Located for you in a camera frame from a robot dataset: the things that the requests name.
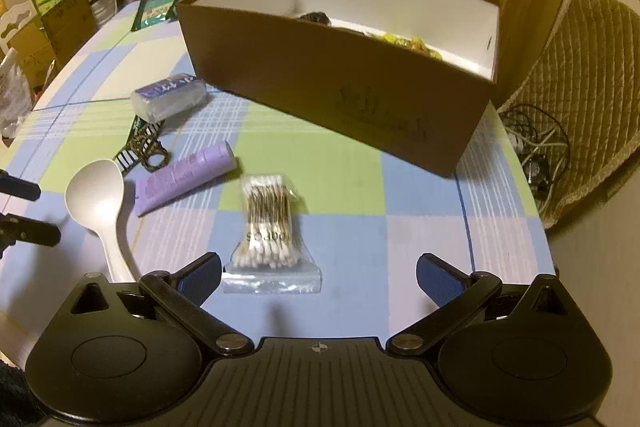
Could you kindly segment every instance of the open cardboard box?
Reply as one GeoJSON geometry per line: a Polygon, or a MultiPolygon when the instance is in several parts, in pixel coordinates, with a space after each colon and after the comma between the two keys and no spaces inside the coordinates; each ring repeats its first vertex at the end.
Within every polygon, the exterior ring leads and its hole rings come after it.
{"type": "Polygon", "coordinates": [[[494,88],[495,0],[184,0],[198,76],[440,175],[494,88]],[[333,27],[297,19],[323,11],[333,27]],[[420,37],[444,60],[351,30],[420,37]]]}

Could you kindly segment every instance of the dark fabric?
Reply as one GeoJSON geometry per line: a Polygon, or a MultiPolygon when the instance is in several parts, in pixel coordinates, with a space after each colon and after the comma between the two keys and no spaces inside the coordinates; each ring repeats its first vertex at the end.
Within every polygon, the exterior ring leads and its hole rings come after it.
{"type": "Polygon", "coordinates": [[[24,373],[0,362],[0,426],[34,425],[43,417],[29,396],[24,373]]]}

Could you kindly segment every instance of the triangular hole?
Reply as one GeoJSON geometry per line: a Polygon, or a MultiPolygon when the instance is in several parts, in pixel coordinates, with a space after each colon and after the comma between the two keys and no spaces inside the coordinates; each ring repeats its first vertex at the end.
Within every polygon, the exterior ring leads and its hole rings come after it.
{"type": "Polygon", "coordinates": [[[101,312],[109,308],[107,299],[102,295],[100,285],[92,282],[85,286],[82,295],[76,302],[71,312],[73,314],[101,312]]]}
{"type": "Polygon", "coordinates": [[[555,315],[567,315],[566,309],[562,305],[562,302],[556,295],[556,292],[551,286],[545,286],[542,288],[538,299],[536,300],[534,311],[543,313],[553,313],[555,315]]]}

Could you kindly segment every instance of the bag of cotton swabs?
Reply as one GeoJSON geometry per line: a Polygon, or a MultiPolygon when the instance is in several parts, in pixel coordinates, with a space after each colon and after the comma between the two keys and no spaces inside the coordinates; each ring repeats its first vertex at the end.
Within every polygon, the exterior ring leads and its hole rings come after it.
{"type": "Polygon", "coordinates": [[[225,293],[318,293],[322,275],[292,226],[294,193],[282,175],[240,181],[244,236],[225,266],[225,293]]]}

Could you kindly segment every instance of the crosshair symbol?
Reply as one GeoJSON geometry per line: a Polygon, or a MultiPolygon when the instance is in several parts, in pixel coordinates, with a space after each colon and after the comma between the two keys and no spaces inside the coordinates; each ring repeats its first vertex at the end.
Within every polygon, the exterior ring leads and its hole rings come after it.
{"type": "Polygon", "coordinates": [[[313,349],[316,353],[324,353],[327,349],[329,349],[329,346],[323,344],[322,342],[318,342],[317,344],[311,346],[311,349],[313,349]]]}

